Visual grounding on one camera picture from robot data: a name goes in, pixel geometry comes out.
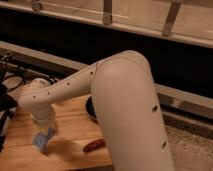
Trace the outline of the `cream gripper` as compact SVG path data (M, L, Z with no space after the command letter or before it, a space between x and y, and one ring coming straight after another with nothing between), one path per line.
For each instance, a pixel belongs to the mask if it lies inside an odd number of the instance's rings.
M52 106L33 111L31 117L41 133L47 134L49 129L55 129L55 111Z

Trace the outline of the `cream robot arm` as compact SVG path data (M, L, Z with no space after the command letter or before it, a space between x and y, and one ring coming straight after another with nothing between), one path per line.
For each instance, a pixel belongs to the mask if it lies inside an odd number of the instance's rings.
M53 85L35 79L18 105L48 134L52 105L87 94L115 171L175 171L151 68L136 51L97 61Z

